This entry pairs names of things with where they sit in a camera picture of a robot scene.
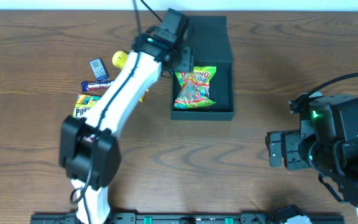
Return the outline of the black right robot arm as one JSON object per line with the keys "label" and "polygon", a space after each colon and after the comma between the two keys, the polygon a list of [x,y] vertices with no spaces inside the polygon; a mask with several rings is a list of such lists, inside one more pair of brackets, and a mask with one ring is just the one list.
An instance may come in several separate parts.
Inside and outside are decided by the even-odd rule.
{"label": "black right robot arm", "polygon": [[324,186],[358,214],[358,98],[352,95],[300,95],[290,102],[300,127],[271,131],[265,138],[271,167],[312,168],[320,182],[329,177],[338,188]]}

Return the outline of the yellow candy wrapper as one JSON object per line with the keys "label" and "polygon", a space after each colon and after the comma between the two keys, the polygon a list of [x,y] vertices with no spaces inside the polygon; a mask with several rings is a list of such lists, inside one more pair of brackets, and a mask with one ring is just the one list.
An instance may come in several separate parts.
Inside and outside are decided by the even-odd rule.
{"label": "yellow candy wrapper", "polygon": [[146,89],[145,92],[143,93],[143,95],[139,98],[139,101],[140,101],[141,103],[144,102],[145,95],[146,95],[146,93],[148,93],[148,92],[149,92],[149,89]]}

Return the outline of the yellow Mentos bottle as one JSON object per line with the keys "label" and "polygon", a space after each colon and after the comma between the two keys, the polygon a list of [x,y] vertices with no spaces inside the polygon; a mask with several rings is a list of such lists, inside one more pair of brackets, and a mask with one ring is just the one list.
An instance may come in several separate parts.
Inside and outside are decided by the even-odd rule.
{"label": "yellow Mentos bottle", "polygon": [[122,70],[127,62],[128,59],[128,54],[124,51],[117,51],[113,56],[112,56],[112,64],[119,68],[120,70]]}

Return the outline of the Haribo worms candy bag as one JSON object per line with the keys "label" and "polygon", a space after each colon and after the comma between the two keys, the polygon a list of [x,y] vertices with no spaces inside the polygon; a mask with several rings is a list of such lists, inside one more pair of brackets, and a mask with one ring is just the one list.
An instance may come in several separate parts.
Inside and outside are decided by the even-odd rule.
{"label": "Haribo worms candy bag", "polygon": [[215,73],[214,66],[194,67],[192,72],[175,72],[181,90],[173,103],[173,108],[187,110],[215,104],[209,95],[210,81]]}

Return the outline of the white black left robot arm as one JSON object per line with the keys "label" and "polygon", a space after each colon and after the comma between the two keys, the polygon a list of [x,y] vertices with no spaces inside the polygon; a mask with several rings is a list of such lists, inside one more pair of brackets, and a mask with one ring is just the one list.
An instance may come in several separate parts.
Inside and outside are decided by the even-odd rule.
{"label": "white black left robot arm", "polygon": [[159,26],[139,32],[124,68],[104,95],[82,117],[67,116],[63,121],[59,163],[74,186],[74,223],[108,219],[108,186],[121,163],[122,128],[163,69],[192,70],[193,52],[185,45],[189,23],[188,16],[169,9]]}

